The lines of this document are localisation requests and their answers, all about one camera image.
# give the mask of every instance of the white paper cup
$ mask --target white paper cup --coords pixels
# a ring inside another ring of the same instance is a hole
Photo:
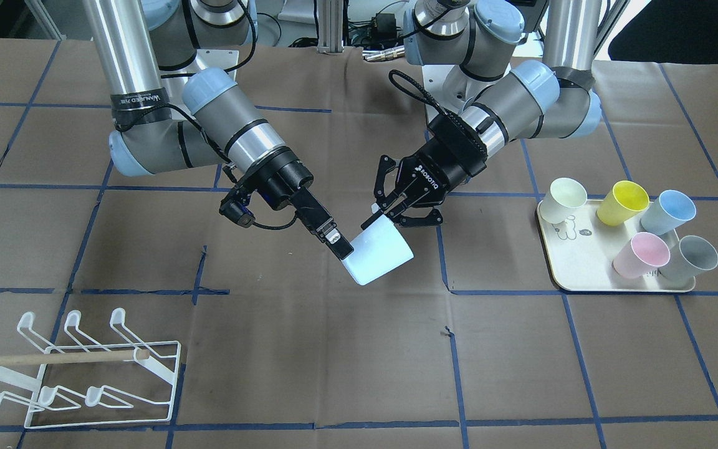
[[[672,252],[669,264],[658,270],[670,281],[686,281],[718,265],[716,248],[700,236],[685,236]]]
[[[683,225],[697,213],[694,201],[677,190],[664,190],[641,216],[641,227],[658,236]]]
[[[636,233],[613,258],[613,269],[626,279],[636,279],[669,262],[669,247],[659,236]]]
[[[550,183],[545,199],[539,204],[539,216],[551,225],[556,225],[584,204],[586,188],[572,178],[560,177]]]
[[[359,285],[367,285],[414,257],[411,248],[387,216],[376,221],[351,241],[353,253],[342,261]]]

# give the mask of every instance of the gray cup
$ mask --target gray cup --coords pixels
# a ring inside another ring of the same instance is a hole
[[[718,253],[710,242],[700,236],[685,236],[669,253],[669,264],[658,268],[658,272],[670,281],[687,281],[716,265]]]

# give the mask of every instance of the light blue joint cap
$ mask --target light blue joint cap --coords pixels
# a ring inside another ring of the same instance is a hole
[[[210,67],[190,77],[182,91],[182,101],[190,113],[196,115],[201,108],[237,83],[223,69]]]
[[[140,0],[149,31],[159,28],[176,12],[181,0]]]
[[[414,31],[414,18],[411,15],[412,9],[404,12],[404,35]],[[417,33],[404,39],[404,55],[406,61],[411,65],[422,65],[423,58],[419,54],[419,44],[417,43]]]
[[[112,165],[120,171],[123,176],[146,176],[152,175],[150,171],[143,168],[140,162],[137,162],[132,152],[129,151],[123,136],[118,131],[112,131],[109,137],[110,157]]]
[[[553,71],[538,60],[524,60],[516,68],[511,69],[522,85],[528,89],[531,96],[539,104],[542,114],[558,100],[561,89],[558,87],[558,80]]]
[[[584,117],[581,125],[578,126],[578,130],[575,130],[575,133],[571,133],[567,137],[584,137],[593,133],[598,128],[600,117],[602,117],[600,97],[598,97],[598,94],[589,91],[589,110],[586,112],[586,117]]]
[[[525,29],[522,13],[505,0],[479,0],[476,17],[483,28],[508,44],[519,42]]]

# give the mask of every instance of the pink cup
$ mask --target pink cup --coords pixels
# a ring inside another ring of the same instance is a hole
[[[636,233],[613,258],[613,269],[626,279],[636,279],[669,262],[669,247],[659,236]]]

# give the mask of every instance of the cup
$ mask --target cup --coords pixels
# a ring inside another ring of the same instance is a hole
[[[652,233],[636,233],[613,258],[613,269],[626,279],[636,279],[669,262],[669,247]]]
[[[351,245],[353,253],[342,264],[359,285],[375,281],[414,257],[395,224],[385,215],[379,216]]]
[[[586,204],[586,188],[569,177],[560,177],[550,183],[545,199],[539,204],[539,216],[556,225]]]
[[[598,218],[609,226],[618,226],[650,205],[647,191],[633,181],[619,181],[598,208]]]
[[[670,281],[686,281],[718,265],[716,248],[700,236],[685,236],[672,248],[669,264],[658,270]]]
[[[664,190],[641,216],[641,227],[648,233],[666,234],[693,219],[697,214],[694,201],[677,190]]]

